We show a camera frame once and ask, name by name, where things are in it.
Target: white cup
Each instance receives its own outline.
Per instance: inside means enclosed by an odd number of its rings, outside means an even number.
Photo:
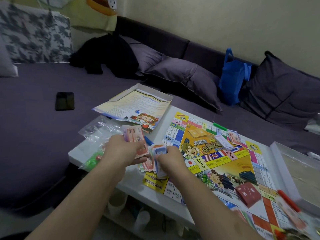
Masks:
[[[150,214],[146,210],[139,212],[137,219],[134,223],[134,231],[142,232],[148,222],[150,221]]]
[[[117,216],[123,210],[126,205],[128,195],[121,190],[114,189],[108,202],[108,210],[110,216]]]

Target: forearm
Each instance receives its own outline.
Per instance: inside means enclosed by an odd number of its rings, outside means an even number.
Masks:
[[[26,239],[91,239],[117,184],[114,172],[95,167]]]
[[[189,170],[173,182],[182,194],[188,210],[204,240],[262,239],[241,218],[234,214]]]

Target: smartphone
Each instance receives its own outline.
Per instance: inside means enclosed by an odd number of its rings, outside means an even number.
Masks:
[[[75,97],[73,92],[57,92],[56,111],[75,109]]]

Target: blue tote bag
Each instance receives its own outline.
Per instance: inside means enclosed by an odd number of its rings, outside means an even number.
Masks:
[[[240,92],[242,82],[243,80],[249,80],[252,65],[235,59],[227,62],[229,55],[233,58],[231,48],[227,48],[226,50],[219,88],[222,92],[225,103],[233,105],[239,103],[238,94]]]

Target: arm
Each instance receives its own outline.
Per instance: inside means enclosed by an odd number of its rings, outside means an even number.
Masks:
[[[209,187],[188,170],[177,147],[168,146],[167,151],[168,153],[160,155],[157,161],[182,194],[204,240],[213,237],[217,240],[263,240],[249,224],[229,210]]]
[[[134,160],[141,146],[143,142],[112,136],[99,164],[26,239],[91,239],[126,166],[146,161]]]

